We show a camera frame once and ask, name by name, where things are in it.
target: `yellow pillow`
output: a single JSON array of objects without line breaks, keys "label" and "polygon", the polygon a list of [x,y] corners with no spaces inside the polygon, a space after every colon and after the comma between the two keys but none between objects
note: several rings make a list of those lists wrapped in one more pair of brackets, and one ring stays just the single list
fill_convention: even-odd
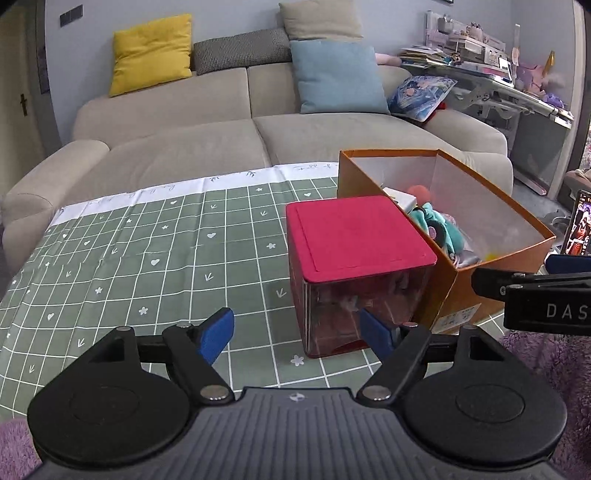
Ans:
[{"label": "yellow pillow", "polygon": [[160,18],[115,32],[109,96],[191,76],[191,15]]}]

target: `phone screen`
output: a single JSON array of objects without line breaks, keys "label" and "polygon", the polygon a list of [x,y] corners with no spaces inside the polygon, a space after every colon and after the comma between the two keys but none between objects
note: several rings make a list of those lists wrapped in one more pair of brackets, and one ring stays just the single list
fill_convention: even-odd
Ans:
[{"label": "phone screen", "polygon": [[579,191],[562,246],[563,255],[591,256],[591,193]]}]

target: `pink plush toy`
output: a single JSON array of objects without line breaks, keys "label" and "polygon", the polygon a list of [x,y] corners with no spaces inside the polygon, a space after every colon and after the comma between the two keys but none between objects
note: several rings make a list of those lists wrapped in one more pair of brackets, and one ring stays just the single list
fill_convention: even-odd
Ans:
[{"label": "pink plush toy", "polygon": [[376,53],[375,61],[378,65],[390,65],[391,67],[402,66],[402,60],[385,53]]}]

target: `beige sofa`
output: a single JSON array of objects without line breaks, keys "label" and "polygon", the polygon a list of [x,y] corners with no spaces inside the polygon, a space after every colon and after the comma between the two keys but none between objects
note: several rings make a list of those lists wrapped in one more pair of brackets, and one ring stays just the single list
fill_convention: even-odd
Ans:
[{"label": "beige sofa", "polygon": [[[379,68],[386,95],[409,72]],[[388,115],[300,115],[291,63],[192,77],[80,109],[73,141],[4,198],[4,250],[17,271],[55,211],[93,198],[276,164],[337,161],[350,148],[439,148],[508,193],[505,137],[455,111],[425,129]]]}]

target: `gray wall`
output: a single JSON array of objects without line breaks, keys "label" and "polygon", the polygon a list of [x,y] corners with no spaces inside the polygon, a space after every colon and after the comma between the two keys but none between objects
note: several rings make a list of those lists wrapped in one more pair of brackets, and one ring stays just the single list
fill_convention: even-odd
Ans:
[{"label": "gray wall", "polygon": [[521,25],[520,63],[545,65],[550,51],[554,50],[556,63],[552,71],[560,73],[566,83],[556,93],[570,104],[575,55],[572,1],[512,0],[512,19],[513,24]]},{"label": "gray wall", "polygon": [[[59,16],[81,0],[46,3],[47,64],[51,97],[62,141],[68,142],[77,110],[108,92],[115,30],[166,15],[193,14],[193,39],[234,35],[278,24],[278,0],[87,0],[84,16],[60,28]],[[357,0],[365,38],[376,51],[423,41],[424,13],[449,12],[461,22],[479,22],[500,38],[512,38],[512,0]]]}]

